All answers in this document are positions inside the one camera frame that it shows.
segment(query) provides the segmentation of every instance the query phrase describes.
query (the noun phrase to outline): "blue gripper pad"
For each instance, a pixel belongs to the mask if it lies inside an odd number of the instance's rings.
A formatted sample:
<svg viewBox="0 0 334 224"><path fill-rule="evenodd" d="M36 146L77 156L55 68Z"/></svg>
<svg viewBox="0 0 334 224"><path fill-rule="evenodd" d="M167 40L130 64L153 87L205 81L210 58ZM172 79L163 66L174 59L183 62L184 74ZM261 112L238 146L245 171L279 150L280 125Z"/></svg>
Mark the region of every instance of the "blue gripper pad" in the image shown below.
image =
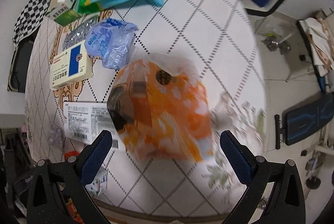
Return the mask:
<svg viewBox="0 0 334 224"><path fill-rule="evenodd" d="M111 133L107 132L88 156L86 162L81 167L80 181L83 186L93 182L104 159L106 159L106 156L111 149L112 143L113 139Z"/></svg>
<svg viewBox="0 0 334 224"><path fill-rule="evenodd" d="M252 168L247 163L237 146L228 137L226 131L222 132L220 135L220 147L225 153L225 156L231 164L239 181L243 185L249 186L253 178Z"/></svg>

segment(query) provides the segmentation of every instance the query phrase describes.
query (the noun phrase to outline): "metal bolt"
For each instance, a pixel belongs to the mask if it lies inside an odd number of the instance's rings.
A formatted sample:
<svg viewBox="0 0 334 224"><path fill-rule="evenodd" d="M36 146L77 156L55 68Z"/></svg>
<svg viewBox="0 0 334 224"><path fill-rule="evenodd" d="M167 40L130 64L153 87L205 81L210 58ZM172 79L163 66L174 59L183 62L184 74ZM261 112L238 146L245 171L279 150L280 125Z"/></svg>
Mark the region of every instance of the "metal bolt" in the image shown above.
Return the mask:
<svg viewBox="0 0 334 224"><path fill-rule="evenodd" d="M67 161L69 161L70 163L73 163L76 161L76 157L72 155L67 159Z"/></svg>
<svg viewBox="0 0 334 224"><path fill-rule="evenodd" d="M291 159L288 160L289 166L293 167L295 165L295 162Z"/></svg>
<svg viewBox="0 0 334 224"><path fill-rule="evenodd" d="M41 166L44 165L44 164L45 164L45 161L44 161L44 160L39 160L38 163L37 163L37 165L38 165L39 167L41 167Z"/></svg>
<svg viewBox="0 0 334 224"><path fill-rule="evenodd" d="M256 161L258 161L259 163L263 163L263 162L264 162L264 157L261 156L261 155L256 156L255 159L256 159Z"/></svg>

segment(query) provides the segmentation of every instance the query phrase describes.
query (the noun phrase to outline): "tablecloth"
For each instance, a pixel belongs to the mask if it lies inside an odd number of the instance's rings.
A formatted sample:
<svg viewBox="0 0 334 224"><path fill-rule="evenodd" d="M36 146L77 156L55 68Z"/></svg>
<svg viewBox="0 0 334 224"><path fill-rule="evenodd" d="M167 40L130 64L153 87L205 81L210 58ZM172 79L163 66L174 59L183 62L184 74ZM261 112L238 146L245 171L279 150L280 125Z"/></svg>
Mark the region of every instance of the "tablecloth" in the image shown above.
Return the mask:
<svg viewBox="0 0 334 224"><path fill-rule="evenodd" d="M108 186L97 199L143 216L211 217L231 211L245 187L219 147L230 130L257 155L262 151L266 97L253 30L239 0L165 0L162 7L133 0L99 13L138 26L139 55L166 53L194 61L207 89L215 156L204 162L174 159L136 161L111 150L103 163ZM91 79L51 91L49 66L67 33L83 19L61 27L45 18L34 43L26 84L26 124L32 158L64 161L63 153L83 144L66 138L64 151L50 146L50 124L63 127L65 101L106 102L117 71L94 59Z"/></svg>

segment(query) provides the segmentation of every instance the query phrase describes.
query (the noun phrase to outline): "checkered cloth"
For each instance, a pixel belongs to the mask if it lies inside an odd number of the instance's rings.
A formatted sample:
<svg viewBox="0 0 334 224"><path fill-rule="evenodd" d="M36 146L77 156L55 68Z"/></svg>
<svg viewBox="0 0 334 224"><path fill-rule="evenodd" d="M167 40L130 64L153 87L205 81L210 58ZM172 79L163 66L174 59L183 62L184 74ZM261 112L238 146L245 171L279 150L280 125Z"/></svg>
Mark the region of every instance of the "checkered cloth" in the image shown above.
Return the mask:
<svg viewBox="0 0 334 224"><path fill-rule="evenodd" d="M30 36L41 25L44 13L49 7L47 0L30 0L22 10L21 15L17 18L13 43L17 46L18 43Z"/></svg>

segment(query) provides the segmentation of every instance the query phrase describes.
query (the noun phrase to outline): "yellow snack bag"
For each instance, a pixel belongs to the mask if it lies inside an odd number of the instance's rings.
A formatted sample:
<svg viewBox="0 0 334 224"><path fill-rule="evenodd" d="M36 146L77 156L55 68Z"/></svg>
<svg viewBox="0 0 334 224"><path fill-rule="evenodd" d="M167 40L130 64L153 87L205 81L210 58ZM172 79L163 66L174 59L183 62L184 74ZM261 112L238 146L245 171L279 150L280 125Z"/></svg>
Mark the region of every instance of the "yellow snack bag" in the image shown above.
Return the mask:
<svg viewBox="0 0 334 224"><path fill-rule="evenodd" d="M150 54L132 62L118 73L107 107L139 160L201 161L213 154L206 89L188 59Z"/></svg>

